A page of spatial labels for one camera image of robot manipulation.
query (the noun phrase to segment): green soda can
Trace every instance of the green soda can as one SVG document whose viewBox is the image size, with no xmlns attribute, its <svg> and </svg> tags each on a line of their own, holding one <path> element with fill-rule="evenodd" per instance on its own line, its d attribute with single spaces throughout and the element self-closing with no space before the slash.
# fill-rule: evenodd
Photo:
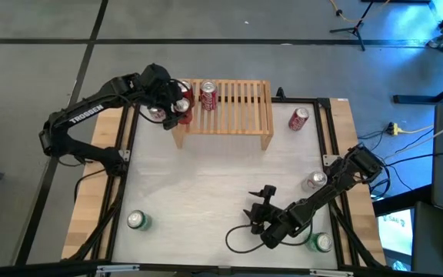
<svg viewBox="0 0 443 277">
<path fill-rule="evenodd" d="M 313 252 L 329 252 L 332 249 L 332 238 L 324 232 L 312 234 L 311 239 L 307 242 L 307 247 Z"/>
<path fill-rule="evenodd" d="M 132 211 L 128 216 L 128 226 L 131 229 L 138 229 L 145 231 L 150 228 L 152 224 L 152 217 L 140 210 Z"/>
</svg>

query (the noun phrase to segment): coca-cola can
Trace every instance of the coca-cola can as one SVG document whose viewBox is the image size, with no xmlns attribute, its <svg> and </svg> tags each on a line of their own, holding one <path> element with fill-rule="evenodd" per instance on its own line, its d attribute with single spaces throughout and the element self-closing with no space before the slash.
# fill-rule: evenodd
<svg viewBox="0 0 443 277">
<path fill-rule="evenodd" d="M 216 110 L 218 103 L 218 88 L 213 81 L 204 81 L 199 88 L 201 93 L 201 104 L 206 111 Z"/>
<path fill-rule="evenodd" d="M 192 109 L 190 102 L 187 98 L 183 98 L 175 103 L 175 110 L 177 112 L 183 112 L 184 118 L 179 119 L 179 124 L 189 124 L 192 121 Z"/>
<path fill-rule="evenodd" d="M 154 120 L 162 121 L 165 119 L 165 111 L 161 108 L 149 108 L 148 111 Z"/>
<path fill-rule="evenodd" d="M 182 96 L 184 98 L 187 98 L 187 100 L 189 100 L 189 102 L 191 103 L 191 107 L 193 107 L 195 101 L 194 101 L 194 92 L 192 91 L 191 84 L 187 81 L 182 81 L 181 84 L 178 83 L 178 86 L 181 88 Z"/>
<path fill-rule="evenodd" d="M 314 171 L 301 182 L 301 187 L 306 192 L 314 192 L 322 188 L 328 182 L 328 176 L 324 172 Z"/>
<path fill-rule="evenodd" d="M 308 119 L 308 110 L 306 108 L 297 108 L 291 115 L 288 126 L 293 131 L 300 130 Z"/>
</svg>

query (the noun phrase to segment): concrete floor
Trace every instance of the concrete floor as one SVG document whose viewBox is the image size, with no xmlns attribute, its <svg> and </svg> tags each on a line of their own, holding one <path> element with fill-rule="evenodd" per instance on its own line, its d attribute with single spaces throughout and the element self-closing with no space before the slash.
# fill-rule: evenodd
<svg viewBox="0 0 443 277">
<path fill-rule="evenodd" d="M 359 0 L 338 4 L 349 18 L 359 17 L 366 7 Z M 0 38 L 88 38 L 99 6 L 99 0 L 0 0 Z M 330 3 L 320 0 L 117 0 L 108 5 L 99 38 L 346 38 L 328 33 L 350 25 L 333 13 Z M 427 5 L 390 4 L 371 15 L 362 31 L 366 39 L 421 40 L 438 34 Z M 47 161 L 37 134 L 49 113 L 66 106 L 84 51 L 84 45 L 0 45 L 0 171 L 6 173 L 0 181 L 0 265 L 12 262 Z M 368 47 L 362 52 L 356 46 L 96 45 L 80 97 L 152 62 L 179 78 L 262 78 L 271 81 L 273 93 L 281 86 L 290 96 L 349 98 L 359 135 L 389 122 L 403 129 L 432 124 L 433 107 L 395 105 L 391 96 L 443 90 L 443 53 L 426 48 Z M 72 135 L 89 142 L 93 126 L 88 120 Z M 417 137 L 385 136 L 376 153 L 386 156 Z M 431 143 L 426 143 L 398 159 L 429 152 Z M 411 187 L 431 181 L 431 159 L 397 169 Z M 80 168 L 58 167 L 29 262 L 59 260 L 72 188 L 81 174 Z M 406 190 L 393 174 L 389 195 Z"/>
</svg>

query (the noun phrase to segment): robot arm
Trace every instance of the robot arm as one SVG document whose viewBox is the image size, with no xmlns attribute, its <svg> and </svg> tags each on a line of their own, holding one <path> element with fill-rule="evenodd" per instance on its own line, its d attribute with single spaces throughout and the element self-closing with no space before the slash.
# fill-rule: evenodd
<svg viewBox="0 0 443 277">
<path fill-rule="evenodd" d="M 358 183 L 375 180 L 383 167 L 384 164 L 366 147 L 356 145 L 348 150 L 343 159 L 336 159 L 326 169 L 328 184 L 308 199 L 293 202 L 286 209 L 269 204 L 276 187 L 266 185 L 259 193 L 252 192 L 253 195 L 265 198 L 263 204 L 254 203 L 250 212 L 245 211 L 251 220 L 251 232 L 260 235 L 264 244 L 273 249 L 285 236 L 290 235 L 294 238 L 300 234 L 311 224 L 315 211 L 329 202 L 332 204 L 342 192 L 353 188 Z M 357 173 L 367 176 L 366 180 L 356 181 Z M 270 223 L 267 229 L 264 229 L 264 222 Z"/>
<path fill-rule="evenodd" d="M 68 129 L 107 108 L 139 104 L 163 109 L 166 118 L 162 124 L 165 130 L 169 130 L 182 117 L 182 114 L 172 110 L 172 106 L 181 99 L 182 92 L 177 83 L 172 82 L 167 70 L 160 65 L 151 64 L 141 75 L 133 73 L 113 78 L 94 95 L 60 112 L 53 112 L 38 136 L 44 153 L 48 156 L 61 157 L 70 154 L 80 162 L 91 159 L 102 163 L 108 175 L 119 176 L 124 173 L 125 165 L 117 149 L 100 149 L 76 141 L 68 135 Z"/>
</svg>

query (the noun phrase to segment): wooden rack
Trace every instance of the wooden rack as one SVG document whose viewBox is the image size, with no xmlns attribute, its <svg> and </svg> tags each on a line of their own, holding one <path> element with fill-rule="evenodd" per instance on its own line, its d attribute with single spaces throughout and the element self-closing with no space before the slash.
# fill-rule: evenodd
<svg viewBox="0 0 443 277">
<path fill-rule="evenodd" d="M 269 81 L 213 80 L 218 87 L 218 105 L 214 111 L 202 108 L 199 87 L 203 80 L 184 79 L 195 93 L 192 121 L 172 129 L 178 149 L 186 135 L 259 135 L 266 150 L 273 137 L 273 110 Z"/>
</svg>

